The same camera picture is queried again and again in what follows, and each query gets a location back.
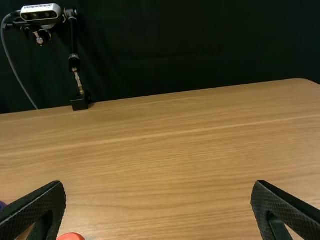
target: black backdrop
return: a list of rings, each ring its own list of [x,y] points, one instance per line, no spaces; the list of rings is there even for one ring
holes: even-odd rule
[[[82,84],[107,101],[246,83],[320,82],[316,0],[56,0],[77,8]],[[1,1],[0,17],[44,0]],[[40,108],[69,104],[68,29],[38,47],[5,32],[9,52]],[[0,113],[32,110],[0,47]]]

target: camera cable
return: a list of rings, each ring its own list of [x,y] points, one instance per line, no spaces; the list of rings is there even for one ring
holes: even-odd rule
[[[2,23],[1,23],[1,41],[2,41],[2,45],[3,45],[3,48],[4,48],[4,51],[5,51],[5,54],[6,54],[6,57],[8,58],[8,61],[10,63],[10,66],[12,68],[12,71],[18,81],[18,83],[20,84],[22,90],[24,91],[25,95],[28,97],[28,99],[30,100],[30,102],[32,103],[33,107],[38,110],[38,106],[35,104],[35,102],[33,101],[33,99],[30,97],[28,91],[26,90],[25,86],[23,85],[23,83],[21,82],[20,78],[19,78],[19,75],[16,71],[16,68],[11,60],[11,57],[9,55],[9,51],[7,49],[7,45],[6,45],[6,42],[5,42],[5,36],[4,36],[4,24],[6,23],[7,19],[9,19],[10,17],[12,16],[16,16],[16,15],[19,15],[20,14],[20,11],[14,11],[8,15],[6,15],[3,20],[2,20]]]

